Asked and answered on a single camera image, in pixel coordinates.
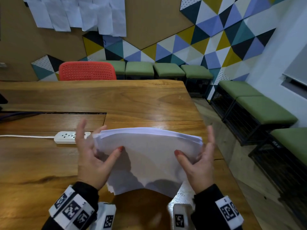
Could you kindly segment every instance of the chair backrest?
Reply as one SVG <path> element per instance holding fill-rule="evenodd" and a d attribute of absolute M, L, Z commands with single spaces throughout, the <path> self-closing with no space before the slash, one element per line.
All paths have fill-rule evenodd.
<path fill-rule="evenodd" d="M 116 80 L 113 65 L 97 61 L 64 62 L 59 67 L 60 81 Z"/>

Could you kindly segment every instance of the yellow triangle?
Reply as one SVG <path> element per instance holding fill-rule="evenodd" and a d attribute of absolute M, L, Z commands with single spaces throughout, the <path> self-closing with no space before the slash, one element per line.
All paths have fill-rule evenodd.
<path fill-rule="evenodd" d="M 144 48 L 142 52 L 144 52 L 146 55 L 148 55 L 150 58 L 152 58 L 154 61 L 156 60 L 156 50 L 157 50 L 157 44 L 153 44 L 147 48 Z"/>
<path fill-rule="evenodd" d="M 227 38 L 225 31 L 223 31 L 219 44 L 217 45 L 216 50 L 221 50 L 223 48 L 230 47 L 230 42 Z"/>
<path fill-rule="evenodd" d="M 210 38 L 206 38 L 202 41 L 199 41 L 195 44 L 192 44 L 191 46 L 194 47 L 197 51 L 199 51 L 201 54 L 205 54 L 208 42 Z"/>
<path fill-rule="evenodd" d="M 222 67 L 227 67 L 229 65 L 235 64 L 237 62 L 242 61 L 240 57 L 237 56 L 237 54 L 235 54 L 235 52 L 232 50 L 232 47 L 229 49 L 229 52 L 226 56 L 226 59 L 223 63 Z"/>
<path fill-rule="evenodd" d="M 216 14 L 219 13 L 223 0 L 203 0 Z"/>
<path fill-rule="evenodd" d="M 182 38 L 185 42 L 187 42 L 188 44 L 191 44 L 194 29 L 195 29 L 195 25 L 177 33 L 177 35 L 180 38 Z"/>
<path fill-rule="evenodd" d="M 93 53 L 103 49 L 102 46 L 98 45 L 97 43 L 94 43 L 93 41 L 83 37 L 83 42 L 85 46 L 86 55 L 92 55 Z"/>

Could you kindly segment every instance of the hand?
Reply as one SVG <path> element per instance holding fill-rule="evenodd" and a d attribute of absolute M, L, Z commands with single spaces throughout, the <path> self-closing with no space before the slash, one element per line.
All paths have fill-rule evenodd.
<path fill-rule="evenodd" d="M 213 185 L 213 152 L 215 148 L 215 139 L 213 127 L 208 126 L 208 143 L 203 147 L 202 152 L 198 155 L 194 165 L 180 150 L 175 150 L 175 156 L 187 174 L 188 181 L 196 194 Z"/>
<path fill-rule="evenodd" d="M 108 180 L 112 167 L 121 155 L 123 146 L 115 149 L 105 162 L 99 160 L 92 134 L 84 139 L 85 126 L 86 120 L 83 119 L 79 122 L 76 130 L 75 140 L 79 151 L 77 180 L 100 190 Z M 106 125 L 93 131 L 93 133 L 99 133 L 103 130 L 106 130 Z"/>

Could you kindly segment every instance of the green stool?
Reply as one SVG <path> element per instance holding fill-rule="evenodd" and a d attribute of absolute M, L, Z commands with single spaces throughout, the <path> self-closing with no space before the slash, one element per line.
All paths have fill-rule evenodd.
<path fill-rule="evenodd" d="M 174 63 L 156 63 L 154 64 L 156 79 L 183 80 L 185 72 Z"/>
<path fill-rule="evenodd" d="M 276 129 L 249 154 L 277 187 L 280 200 L 297 211 L 296 205 L 306 206 L 302 205 L 307 195 L 306 139 L 307 127 Z"/>
<path fill-rule="evenodd" d="M 297 121 L 289 111 L 265 96 L 238 97 L 224 118 L 241 145 L 258 144 L 274 129 Z"/>
<path fill-rule="evenodd" d="M 126 69 L 125 61 L 120 61 L 120 60 L 101 60 L 101 61 L 108 62 L 111 65 L 113 65 L 117 80 L 125 80 L 125 69 Z"/>
<path fill-rule="evenodd" d="M 244 81 L 220 81 L 209 102 L 224 122 L 238 97 L 263 96 L 258 90 Z"/>
<path fill-rule="evenodd" d="M 191 97 L 205 97 L 207 88 L 213 79 L 208 69 L 200 65 L 181 65 L 185 72 L 185 87 Z"/>
<path fill-rule="evenodd" d="M 129 61 L 126 65 L 127 80 L 148 80 L 154 78 L 153 64 L 150 62 Z"/>

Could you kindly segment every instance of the electrical outlet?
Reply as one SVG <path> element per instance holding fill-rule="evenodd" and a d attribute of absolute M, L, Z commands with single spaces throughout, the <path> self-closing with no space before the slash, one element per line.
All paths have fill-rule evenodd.
<path fill-rule="evenodd" d="M 89 131 L 84 132 L 84 139 L 86 139 L 91 133 Z M 60 131 L 54 137 L 54 141 L 57 144 L 76 144 L 75 131 Z"/>

